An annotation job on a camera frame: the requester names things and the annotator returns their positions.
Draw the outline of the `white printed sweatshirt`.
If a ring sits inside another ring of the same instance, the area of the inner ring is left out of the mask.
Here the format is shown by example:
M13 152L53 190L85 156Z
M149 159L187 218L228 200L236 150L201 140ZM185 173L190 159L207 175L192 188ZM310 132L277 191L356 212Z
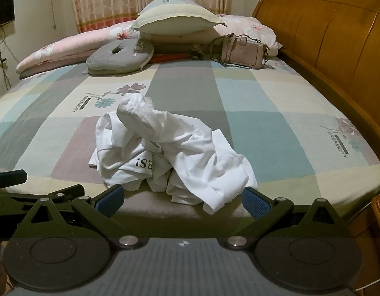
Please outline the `white printed sweatshirt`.
M127 93L96 123L89 166L109 188L137 191L143 180L179 204L202 204L212 215L258 183L248 159L221 130L198 118L158 111L140 93Z

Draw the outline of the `pink floral quilt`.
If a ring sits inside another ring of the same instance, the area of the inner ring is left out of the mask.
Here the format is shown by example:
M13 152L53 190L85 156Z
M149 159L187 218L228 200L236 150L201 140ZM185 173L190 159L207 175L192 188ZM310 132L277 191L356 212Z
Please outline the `pink floral quilt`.
M101 46L118 39L142 38L156 44L209 45L215 38L227 34L237 36L245 34L267 45L269 47L268 54L271 56L277 55L279 48L282 47L282 44L277 41L274 31L256 18L241 15L219 15L219 17L223 20L222 24L181 36L143 34L139 31L130 33L130 26L133 21L125 21L110 27L83 32L63 38L33 52L17 65L16 73L24 79L40 72L79 63L85 61Z

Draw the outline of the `grey donut cushion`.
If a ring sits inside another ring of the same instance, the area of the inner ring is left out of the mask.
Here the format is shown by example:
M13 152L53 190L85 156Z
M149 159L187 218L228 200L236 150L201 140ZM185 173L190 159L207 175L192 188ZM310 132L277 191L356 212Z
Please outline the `grey donut cushion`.
M121 39L101 46L86 60L90 75L122 75L137 72L149 63L154 45L145 39Z

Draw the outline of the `red flat item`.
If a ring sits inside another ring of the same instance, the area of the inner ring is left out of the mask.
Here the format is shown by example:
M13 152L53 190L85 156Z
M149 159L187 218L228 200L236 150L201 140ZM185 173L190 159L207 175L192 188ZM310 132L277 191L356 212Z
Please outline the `red flat item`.
M190 54L154 54L149 63L164 63L191 58Z

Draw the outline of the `beige leather handbag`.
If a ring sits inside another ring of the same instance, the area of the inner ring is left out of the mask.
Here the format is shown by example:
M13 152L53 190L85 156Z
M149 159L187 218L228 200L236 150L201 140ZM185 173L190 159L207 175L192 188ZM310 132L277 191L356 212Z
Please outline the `beige leather handbag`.
M209 45L194 45L190 56L210 59L225 67L258 70L264 68L269 47L246 34L228 34L214 39Z

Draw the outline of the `wooden headboard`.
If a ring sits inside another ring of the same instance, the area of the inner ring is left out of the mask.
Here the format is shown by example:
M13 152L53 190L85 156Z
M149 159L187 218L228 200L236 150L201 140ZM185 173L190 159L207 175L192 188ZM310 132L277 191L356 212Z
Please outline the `wooden headboard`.
M380 160L380 0L259 0L253 15Z

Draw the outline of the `green cream pillow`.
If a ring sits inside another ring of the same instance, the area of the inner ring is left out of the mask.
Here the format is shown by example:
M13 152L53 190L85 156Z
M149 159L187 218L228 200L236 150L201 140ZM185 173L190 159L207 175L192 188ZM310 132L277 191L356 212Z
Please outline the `green cream pillow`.
M224 24L219 16L191 0L154 0L138 14L130 31L182 36L219 24Z

